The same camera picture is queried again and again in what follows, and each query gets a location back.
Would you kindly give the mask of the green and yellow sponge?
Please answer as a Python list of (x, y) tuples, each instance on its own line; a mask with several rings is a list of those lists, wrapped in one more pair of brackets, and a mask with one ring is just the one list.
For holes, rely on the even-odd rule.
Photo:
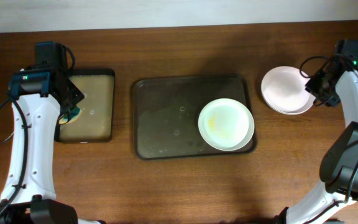
[(82, 114), (82, 110), (79, 107), (75, 107), (70, 110), (68, 113), (64, 114), (59, 120), (60, 125), (69, 124), (76, 121), (79, 116)]

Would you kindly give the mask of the light grey plate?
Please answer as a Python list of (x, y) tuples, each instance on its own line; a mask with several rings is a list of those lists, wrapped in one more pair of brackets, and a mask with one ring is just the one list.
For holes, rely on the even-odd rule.
[(297, 115), (308, 111), (315, 100), (311, 94), (305, 93), (292, 96), (263, 95), (271, 109), (281, 114)]

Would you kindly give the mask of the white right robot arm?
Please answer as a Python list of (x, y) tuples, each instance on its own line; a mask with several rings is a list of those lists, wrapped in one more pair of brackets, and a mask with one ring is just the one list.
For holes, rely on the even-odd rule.
[(345, 71), (335, 91), (346, 128), (324, 155), (318, 183), (296, 205), (284, 208), (275, 223), (324, 223), (358, 202), (358, 68)]

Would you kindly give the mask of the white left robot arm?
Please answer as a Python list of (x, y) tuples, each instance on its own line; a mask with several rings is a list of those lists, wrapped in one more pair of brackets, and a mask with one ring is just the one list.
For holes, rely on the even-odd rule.
[(56, 200), (53, 144), (59, 118), (83, 94), (67, 72), (23, 70), (7, 91), (14, 132), (8, 178), (0, 196), (0, 223), (83, 223), (76, 210)]

